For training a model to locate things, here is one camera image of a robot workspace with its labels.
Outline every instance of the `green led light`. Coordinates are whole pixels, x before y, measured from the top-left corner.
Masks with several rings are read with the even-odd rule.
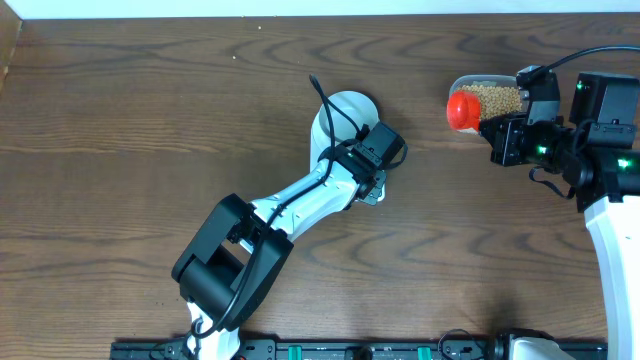
[[[627,167],[631,166],[631,161],[625,160],[625,159],[618,159],[618,166],[620,166],[623,169],[626,169]]]

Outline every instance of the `wall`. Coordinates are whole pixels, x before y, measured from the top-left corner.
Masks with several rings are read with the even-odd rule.
[[[640,0],[7,0],[23,19],[640,12]]]

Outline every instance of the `white robotic arm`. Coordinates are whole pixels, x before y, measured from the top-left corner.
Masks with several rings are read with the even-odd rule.
[[[254,214],[266,222],[278,205],[316,182],[327,170],[328,162],[326,159],[318,162],[309,175],[286,189],[264,199],[252,201],[251,204],[255,207]],[[327,181],[287,206],[273,222],[271,229],[283,230],[287,239],[293,242],[324,217],[344,210],[351,204],[357,191],[358,184],[353,179],[353,174],[341,164],[334,163]],[[253,252],[253,246],[246,240],[240,240],[240,244],[249,253]],[[213,326],[211,318],[198,305],[187,302],[187,306],[192,322],[199,322],[203,329]],[[240,347],[238,329],[222,329],[199,340],[190,336],[187,347],[198,359],[231,359]]]
[[[604,197],[584,215],[600,265],[609,359],[640,359],[640,197]]]
[[[354,94],[357,93],[348,93],[356,100],[353,102],[348,101],[348,96],[339,98],[351,104],[346,109],[354,110],[355,102],[373,106],[366,97],[363,104],[363,96]],[[328,113],[327,104],[332,103],[322,93],[321,96]],[[346,117],[342,110],[336,106],[334,109]],[[250,203],[230,195],[209,215],[172,271],[191,312],[187,347],[193,357],[228,360],[235,354],[240,344],[237,328],[266,297],[298,236],[324,217],[348,209],[354,201],[375,205],[384,198],[385,170],[399,164],[391,161],[403,148],[400,163],[404,160],[407,147],[402,137],[379,122],[377,112],[367,114],[375,114],[375,119],[357,118],[366,130],[354,124],[354,139],[340,139],[337,146],[315,152],[319,159],[312,161],[315,167],[307,176]],[[313,147],[322,143],[319,136],[322,134],[312,136],[312,153]],[[240,244],[251,254],[250,260],[240,263],[222,246],[225,239]]]

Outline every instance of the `green connector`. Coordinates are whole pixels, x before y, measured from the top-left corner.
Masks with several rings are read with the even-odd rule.
[[[289,360],[302,360],[302,346],[289,346]]]
[[[419,347],[418,348],[418,360],[431,360],[431,348]]]

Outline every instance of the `plastic container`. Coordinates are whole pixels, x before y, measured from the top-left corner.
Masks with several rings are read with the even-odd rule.
[[[502,86],[502,87],[514,87],[517,88],[516,77],[507,75],[465,75],[458,78],[451,89],[449,90],[449,97],[454,91],[458,90],[463,85],[482,85],[482,86]]]
[[[363,124],[367,124],[369,129],[380,121],[376,105],[367,96],[355,91],[341,91],[329,96],[329,100],[342,112],[347,114],[360,129]],[[329,107],[331,118],[333,119],[333,130],[336,137],[336,145],[356,137],[356,130],[353,125],[340,115],[333,107]],[[318,164],[318,157],[329,146],[331,138],[329,136],[329,121],[324,105],[320,105],[320,110],[313,119],[311,125],[311,159],[309,171],[313,171]],[[385,185],[378,201],[382,201],[385,196]]]
[[[505,111],[505,114],[509,111],[522,111],[527,106],[522,101],[525,94],[521,91],[514,93],[512,91],[496,90],[493,95],[495,96],[496,92],[498,96],[503,94],[507,102],[493,102],[493,99],[496,98],[488,96],[487,91],[463,89],[462,87],[465,85],[518,89],[515,76],[466,75],[457,79],[449,89],[449,101],[447,103],[447,120],[451,128],[456,131],[477,134],[481,120],[499,116],[503,114],[501,111]],[[514,96],[519,97],[519,104],[516,103],[517,100]],[[480,115],[477,114],[478,107],[481,109]]]

